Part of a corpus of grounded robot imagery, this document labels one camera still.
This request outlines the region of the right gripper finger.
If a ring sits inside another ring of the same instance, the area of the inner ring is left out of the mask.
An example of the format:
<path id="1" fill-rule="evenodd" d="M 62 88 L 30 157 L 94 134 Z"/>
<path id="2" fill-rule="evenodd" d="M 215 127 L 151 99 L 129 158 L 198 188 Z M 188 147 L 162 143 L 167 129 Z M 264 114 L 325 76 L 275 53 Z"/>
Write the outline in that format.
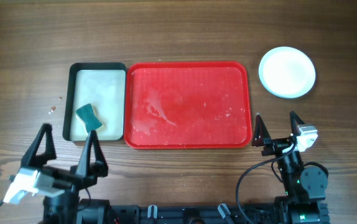
<path id="1" fill-rule="evenodd" d="M 264 121 L 261 118 L 261 115 L 258 113 L 255 119 L 255 128 L 253 132 L 253 138 L 251 145 L 254 147 L 266 146 L 271 143 L 271 136 L 264 124 Z"/>
<path id="2" fill-rule="evenodd" d="M 289 115 L 290 115 L 290 127 L 291 127 L 292 134 L 299 134 L 300 131 L 298 129 L 298 126 L 303 125 L 305 123 L 300 119 L 300 117 L 296 114 L 295 111 L 291 111 Z"/>

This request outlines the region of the green yellow sponge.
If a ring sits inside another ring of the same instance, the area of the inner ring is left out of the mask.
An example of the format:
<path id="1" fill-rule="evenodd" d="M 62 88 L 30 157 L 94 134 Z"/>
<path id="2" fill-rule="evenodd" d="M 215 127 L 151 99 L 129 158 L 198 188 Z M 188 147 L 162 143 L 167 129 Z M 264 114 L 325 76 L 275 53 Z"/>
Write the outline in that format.
<path id="1" fill-rule="evenodd" d="M 75 111 L 75 114 L 86 133 L 89 133 L 92 130 L 97 130 L 103 126 L 103 123 L 97 117 L 93 106 L 89 103 L 78 108 Z"/>

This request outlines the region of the white plate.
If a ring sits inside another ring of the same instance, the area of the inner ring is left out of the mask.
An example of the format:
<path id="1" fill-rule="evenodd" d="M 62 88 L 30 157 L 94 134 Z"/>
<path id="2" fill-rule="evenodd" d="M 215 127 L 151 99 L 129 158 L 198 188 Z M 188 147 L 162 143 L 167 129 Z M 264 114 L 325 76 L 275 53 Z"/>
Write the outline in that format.
<path id="1" fill-rule="evenodd" d="M 306 95 L 317 78 L 311 59 L 293 47 L 276 47 L 265 53 L 258 74 L 268 92 L 287 99 Z"/>

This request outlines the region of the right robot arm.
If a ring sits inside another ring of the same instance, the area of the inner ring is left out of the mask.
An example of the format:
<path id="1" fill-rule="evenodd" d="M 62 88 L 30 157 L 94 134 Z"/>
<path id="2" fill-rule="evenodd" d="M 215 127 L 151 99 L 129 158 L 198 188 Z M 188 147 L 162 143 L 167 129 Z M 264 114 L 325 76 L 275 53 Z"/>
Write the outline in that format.
<path id="1" fill-rule="evenodd" d="M 318 138 L 315 126 L 304 123 L 290 112 L 291 134 L 271 138 L 260 115 L 256 116 L 251 145 L 262 147 L 263 156 L 274 156 L 285 197 L 274 200 L 278 223 L 330 223 L 326 198 L 328 170 L 317 162 L 304 163 L 300 154 Z"/>

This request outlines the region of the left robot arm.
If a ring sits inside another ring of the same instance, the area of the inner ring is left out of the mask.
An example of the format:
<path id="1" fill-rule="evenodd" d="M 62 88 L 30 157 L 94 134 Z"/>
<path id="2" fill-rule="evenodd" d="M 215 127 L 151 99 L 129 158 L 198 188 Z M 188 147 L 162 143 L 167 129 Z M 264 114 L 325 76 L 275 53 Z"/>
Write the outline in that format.
<path id="1" fill-rule="evenodd" d="M 44 123 L 21 159 L 21 167 L 35 175 L 44 192 L 44 223 L 75 223 L 79 208 L 79 191 L 97 184 L 108 175 L 108 165 L 96 131 L 90 131 L 77 165 L 69 170 L 48 166 L 57 158 L 52 126 Z"/>

